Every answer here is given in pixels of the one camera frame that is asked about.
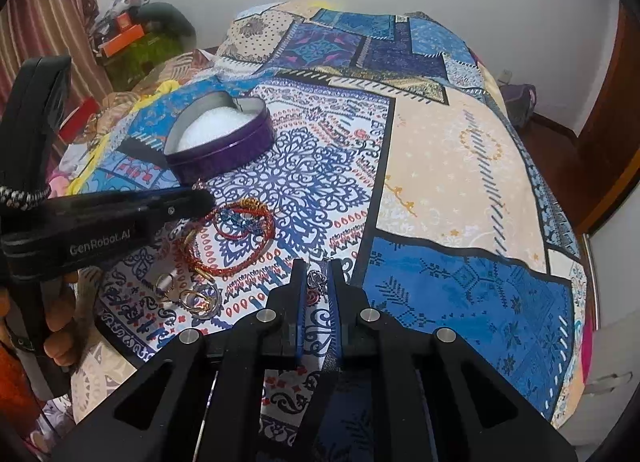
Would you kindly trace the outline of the person's left hand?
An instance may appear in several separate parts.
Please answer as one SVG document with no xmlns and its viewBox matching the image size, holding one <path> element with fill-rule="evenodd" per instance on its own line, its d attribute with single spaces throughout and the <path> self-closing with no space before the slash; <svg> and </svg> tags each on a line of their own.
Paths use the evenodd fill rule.
<svg viewBox="0 0 640 462">
<path fill-rule="evenodd" d="M 58 298 L 46 306 L 46 321 L 51 332 L 44 342 L 44 352 L 58 367 L 69 368 L 77 364 L 81 348 L 77 344 L 76 332 L 76 295 L 73 286 L 79 281 L 81 271 L 74 271 L 63 277 Z M 1 287 L 1 378 L 15 372 L 15 362 L 12 358 L 13 344 L 3 323 L 11 309 L 9 291 Z"/>
</svg>

